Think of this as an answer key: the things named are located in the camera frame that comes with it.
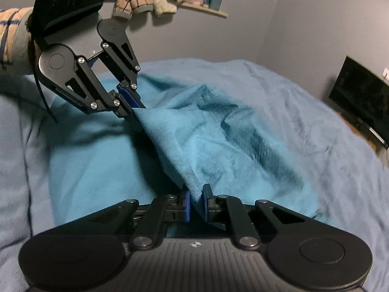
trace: tv stand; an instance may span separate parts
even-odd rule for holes
[[[364,121],[347,112],[337,113],[342,117],[342,119],[354,132],[354,134],[363,138],[376,153],[378,153],[383,148],[388,148],[388,145],[382,140],[382,138],[378,136],[377,133],[372,131],[371,127]]]

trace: bed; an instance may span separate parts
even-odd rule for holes
[[[141,67],[148,109],[135,113],[149,140],[112,113],[85,116],[47,92],[55,125],[31,78],[2,76],[0,290],[26,288],[17,253],[30,234],[183,183],[196,204],[209,182],[215,194],[266,198],[359,236],[373,253],[364,288],[389,291],[389,169],[334,111],[246,61]]]

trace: robotic arm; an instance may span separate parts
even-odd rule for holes
[[[104,0],[36,0],[28,29],[42,50],[35,75],[81,111],[118,117],[144,108],[139,63],[117,19],[101,19]],[[118,79],[105,91],[90,68],[100,58]],[[358,237],[266,200],[202,193],[207,232],[168,238],[192,226],[190,194],[129,199],[38,234],[19,253],[31,292],[258,291],[362,292],[372,265]]]
[[[144,108],[137,93],[139,63],[119,19],[102,19],[105,0],[36,0],[28,30],[42,51],[34,67],[47,88],[86,114],[112,111],[119,118]],[[107,92],[91,65],[101,61],[118,79]]]

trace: plaid sleeve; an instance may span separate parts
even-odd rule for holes
[[[17,58],[15,60],[15,57],[19,56],[19,50],[16,52],[13,50],[15,50],[14,41],[19,25],[23,27],[20,27],[18,31],[25,31],[24,39],[27,41],[23,47],[25,50],[28,48],[29,38],[26,38],[28,33],[24,28],[25,20],[23,18],[31,10],[32,8],[0,10],[0,64],[3,70],[7,70],[8,67],[14,65],[15,61],[18,61]]]

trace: blue towel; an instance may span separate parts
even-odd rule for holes
[[[208,85],[147,74],[138,80],[147,106],[134,109],[142,134],[111,112],[87,116],[60,98],[54,101],[59,124],[49,122],[46,129],[57,225],[128,198],[150,203],[184,183],[197,208],[203,184],[210,183],[214,194],[237,196],[245,204],[268,199],[316,214],[316,194],[250,107]],[[110,90],[117,81],[102,83]]]

